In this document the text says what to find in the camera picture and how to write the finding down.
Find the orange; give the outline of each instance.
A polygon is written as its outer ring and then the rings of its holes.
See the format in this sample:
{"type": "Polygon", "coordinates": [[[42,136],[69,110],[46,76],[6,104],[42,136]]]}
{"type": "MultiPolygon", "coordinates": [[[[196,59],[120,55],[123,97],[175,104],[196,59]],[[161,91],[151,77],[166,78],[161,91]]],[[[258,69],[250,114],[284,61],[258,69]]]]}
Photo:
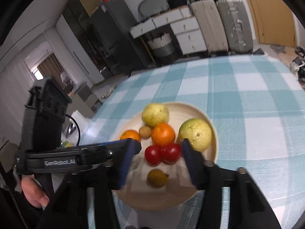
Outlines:
{"type": "Polygon", "coordinates": [[[125,132],[122,133],[120,140],[128,139],[128,138],[135,139],[135,140],[141,142],[141,137],[138,134],[138,132],[135,130],[126,130],[125,132]]]}
{"type": "Polygon", "coordinates": [[[175,131],[166,123],[160,123],[152,130],[152,141],[159,146],[166,146],[175,141],[175,131]]]}

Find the table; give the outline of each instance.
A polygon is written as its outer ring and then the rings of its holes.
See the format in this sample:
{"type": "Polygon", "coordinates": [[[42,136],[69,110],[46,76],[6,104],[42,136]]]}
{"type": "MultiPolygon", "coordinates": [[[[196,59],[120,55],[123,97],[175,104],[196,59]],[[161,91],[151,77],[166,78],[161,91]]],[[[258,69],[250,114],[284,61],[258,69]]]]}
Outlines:
{"type": "MultiPolygon", "coordinates": [[[[187,102],[212,120],[217,164],[246,167],[267,197],[282,228],[305,209],[305,93],[279,60],[230,56],[171,65],[132,76],[108,98],[82,136],[82,143],[109,141],[150,102],[187,102]]],[[[135,211],[114,195],[121,228],[196,226],[203,193],[178,207],[135,211]]],[[[227,228],[229,190],[224,189],[222,228],[227,228]]],[[[88,216],[94,229],[93,205],[88,216]]]]}

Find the red tomato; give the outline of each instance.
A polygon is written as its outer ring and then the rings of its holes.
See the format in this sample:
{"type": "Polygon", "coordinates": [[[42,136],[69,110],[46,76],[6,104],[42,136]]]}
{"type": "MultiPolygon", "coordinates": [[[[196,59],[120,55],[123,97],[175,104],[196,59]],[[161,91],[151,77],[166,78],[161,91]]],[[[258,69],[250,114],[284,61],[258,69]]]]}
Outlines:
{"type": "Polygon", "coordinates": [[[180,145],[171,143],[162,148],[162,158],[165,163],[174,164],[181,157],[180,145]]]}
{"type": "Polygon", "coordinates": [[[158,145],[148,146],[144,156],[149,165],[157,166],[162,161],[162,149],[158,145]]]}

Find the human hand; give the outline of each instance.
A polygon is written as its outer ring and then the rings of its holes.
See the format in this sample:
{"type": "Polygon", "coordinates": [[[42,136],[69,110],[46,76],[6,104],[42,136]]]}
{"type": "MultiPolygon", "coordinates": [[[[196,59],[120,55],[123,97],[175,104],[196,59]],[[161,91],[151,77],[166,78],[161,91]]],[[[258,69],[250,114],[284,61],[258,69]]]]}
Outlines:
{"type": "Polygon", "coordinates": [[[34,175],[23,177],[21,187],[27,201],[36,208],[46,207],[50,201],[42,188],[35,182],[34,175]]]}

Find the door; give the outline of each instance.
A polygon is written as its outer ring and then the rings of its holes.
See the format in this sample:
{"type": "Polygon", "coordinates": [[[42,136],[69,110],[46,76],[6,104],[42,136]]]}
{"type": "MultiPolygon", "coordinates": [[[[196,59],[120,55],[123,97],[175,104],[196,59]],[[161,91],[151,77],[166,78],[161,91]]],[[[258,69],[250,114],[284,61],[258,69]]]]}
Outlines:
{"type": "Polygon", "coordinates": [[[292,11],[282,0],[248,0],[259,43],[296,47],[292,11]]]}

